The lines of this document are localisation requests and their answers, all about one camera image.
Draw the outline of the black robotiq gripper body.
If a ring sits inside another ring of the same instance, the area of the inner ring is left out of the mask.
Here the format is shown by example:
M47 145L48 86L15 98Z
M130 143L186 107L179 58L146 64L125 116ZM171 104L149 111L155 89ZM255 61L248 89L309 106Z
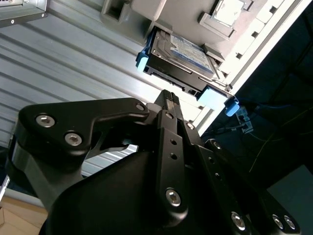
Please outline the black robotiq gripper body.
M44 235L232 235L224 177L188 122L17 124L9 154Z

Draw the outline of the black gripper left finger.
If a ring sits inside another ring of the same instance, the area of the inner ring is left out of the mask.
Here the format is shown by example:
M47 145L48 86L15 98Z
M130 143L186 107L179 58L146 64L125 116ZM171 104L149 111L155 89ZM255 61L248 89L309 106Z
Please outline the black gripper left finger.
M174 93L31 105L19 112L17 169L49 222L181 222L188 214Z

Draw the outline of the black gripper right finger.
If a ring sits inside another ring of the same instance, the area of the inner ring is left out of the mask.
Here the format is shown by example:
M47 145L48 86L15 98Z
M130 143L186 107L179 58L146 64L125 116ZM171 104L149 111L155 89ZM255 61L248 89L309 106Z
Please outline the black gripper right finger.
M207 181L213 209L218 218L211 229L214 235L299 235L296 220L239 162L216 142L203 142L194 126L182 117L179 98L172 95L195 170Z

